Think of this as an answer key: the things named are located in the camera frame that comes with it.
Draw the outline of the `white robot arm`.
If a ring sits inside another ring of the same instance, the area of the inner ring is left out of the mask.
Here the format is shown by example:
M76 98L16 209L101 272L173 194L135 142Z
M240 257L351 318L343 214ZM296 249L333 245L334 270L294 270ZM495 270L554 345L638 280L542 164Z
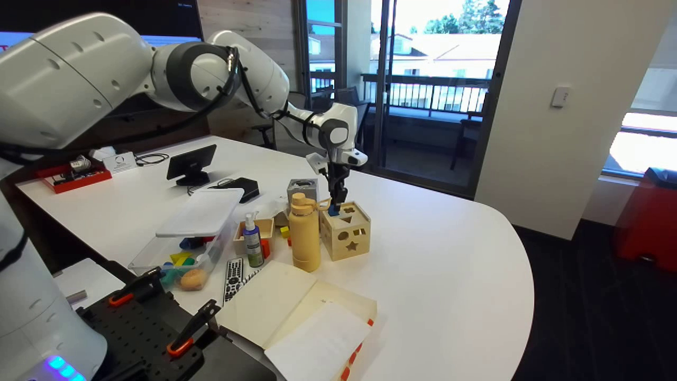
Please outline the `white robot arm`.
M260 117L290 118L290 135L323 155L334 204L348 197L348 173L368 160L355 146L357 110L340 101L323 112L294 105L288 73L241 33L152 47L111 12L59 20L0 55L3 159L27 164L47 156L135 95L179 112L241 100Z

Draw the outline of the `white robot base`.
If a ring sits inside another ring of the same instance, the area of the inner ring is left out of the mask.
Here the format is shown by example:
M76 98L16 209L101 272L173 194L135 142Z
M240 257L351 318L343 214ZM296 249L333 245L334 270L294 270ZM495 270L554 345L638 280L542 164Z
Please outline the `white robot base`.
M71 381L51 365L52 357L92 378L107 342L69 306L7 197L0 197L0 254L0 378Z

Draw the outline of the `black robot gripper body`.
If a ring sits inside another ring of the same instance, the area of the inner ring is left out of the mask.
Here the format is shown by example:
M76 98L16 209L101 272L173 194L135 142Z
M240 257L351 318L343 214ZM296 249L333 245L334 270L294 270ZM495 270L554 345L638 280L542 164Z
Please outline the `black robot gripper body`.
M340 162L327 164L327 190L334 192L339 199L339 192L345 188L345 180L350 176L350 166Z

